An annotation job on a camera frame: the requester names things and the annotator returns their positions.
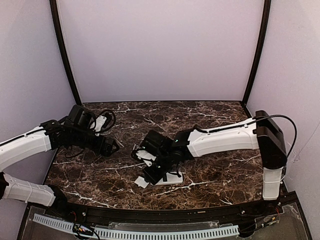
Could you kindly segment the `white battery cover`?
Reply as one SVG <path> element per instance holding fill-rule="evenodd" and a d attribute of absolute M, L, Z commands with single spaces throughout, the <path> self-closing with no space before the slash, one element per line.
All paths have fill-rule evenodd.
<path fill-rule="evenodd" d="M 149 185 L 149 183 L 146 182 L 142 176 L 138 176 L 134 183 L 143 189 L 145 189 Z"/>

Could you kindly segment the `white red remote control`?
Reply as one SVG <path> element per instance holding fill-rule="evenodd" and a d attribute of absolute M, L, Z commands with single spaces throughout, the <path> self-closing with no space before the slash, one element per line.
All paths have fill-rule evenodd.
<path fill-rule="evenodd" d="M 182 184 L 184 181 L 183 173 L 178 172 L 167 172 L 162 179 L 156 184 L 156 186 L 165 186 L 165 185 L 176 185 Z"/>

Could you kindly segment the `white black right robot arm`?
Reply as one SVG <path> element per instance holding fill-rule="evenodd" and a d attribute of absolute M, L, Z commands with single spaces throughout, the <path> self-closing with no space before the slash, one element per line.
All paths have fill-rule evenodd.
<path fill-rule="evenodd" d="M 274 201 L 280 195 L 290 150 L 286 150 L 284 133 L 276 124 L 277 115 L 258 110 L 244 121 L 220 127 L 179 131 L 174 139 L 150 130 L 131 156 L 146 163 L 144 179 L 158 184 L 174 165 L 208 154 L 234 150 L 260 152 L 263 168 L 262 198 Z"/>

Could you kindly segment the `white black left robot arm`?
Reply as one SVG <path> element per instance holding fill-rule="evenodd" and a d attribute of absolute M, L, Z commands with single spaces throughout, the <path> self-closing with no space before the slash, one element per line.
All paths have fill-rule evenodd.
<path fill-rule="evenodd" d="M 0 144 L 0 197 L 46 207 L 62 207 L 68 199 L 55 185 L 41 185 L 18 179 L 5 169 L 29 157 L 56 150 L 78 147 L 98 156 L 109 157 L 120 147 L 116 141 L 104 136 L 116 123 L 116 115 L 103 110 L 99 115 L 74 105 L 60 120 L 48 120 L 32 130 L 3 141 Z"/>

